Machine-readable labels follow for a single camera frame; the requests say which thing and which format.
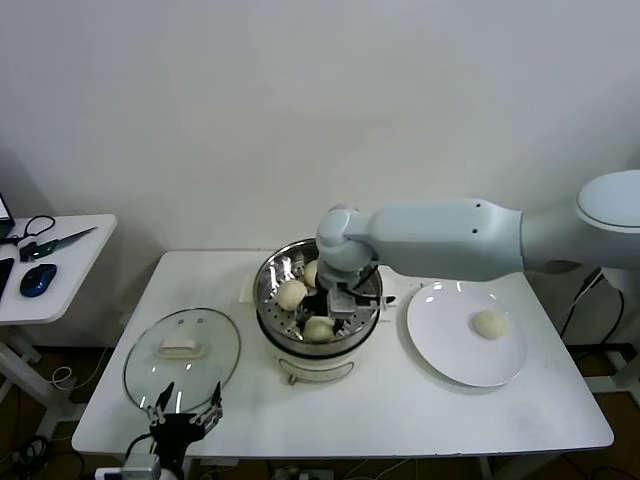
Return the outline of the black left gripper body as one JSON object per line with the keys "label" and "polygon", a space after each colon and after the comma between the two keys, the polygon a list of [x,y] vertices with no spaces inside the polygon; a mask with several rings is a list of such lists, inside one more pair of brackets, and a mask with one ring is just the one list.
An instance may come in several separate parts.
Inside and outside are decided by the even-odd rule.
{"label": "black left gripper body", "polygon": [[168,414],[163,421],[153,421],[149,430],[161,465],[181,465],[188,447],[206,435],[204,425],[193,413]]}

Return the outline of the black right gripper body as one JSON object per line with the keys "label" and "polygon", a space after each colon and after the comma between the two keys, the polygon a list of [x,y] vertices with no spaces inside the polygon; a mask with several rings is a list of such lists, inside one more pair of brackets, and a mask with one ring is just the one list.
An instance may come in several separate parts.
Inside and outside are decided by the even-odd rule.
{"label": "black right gripper body", "polygon": [[323,287],[317,287],[311,294],[305,296],[299,304],[299,319],[308,320],[313,316],[327,317],[328,291]]}

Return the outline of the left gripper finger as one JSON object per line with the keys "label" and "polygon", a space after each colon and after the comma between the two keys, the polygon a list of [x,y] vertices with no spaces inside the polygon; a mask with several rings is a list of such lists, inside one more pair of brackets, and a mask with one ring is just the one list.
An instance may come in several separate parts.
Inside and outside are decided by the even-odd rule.
{"label": "left gripper finger", "polygon": [[168,386],[159,394],[153,405],[146,407],[147,417],[151,425],[157,425],[164,422],[165,409],[171,399],[174,389],[174,383],[170,382]]}
{"label": "left gripper finger", "polygon": [[210,398],[208,406],[197,414],[192,423],[202,427],[205,431],[211,431],[223,417],[221,398],[221,383],[218,382]]}

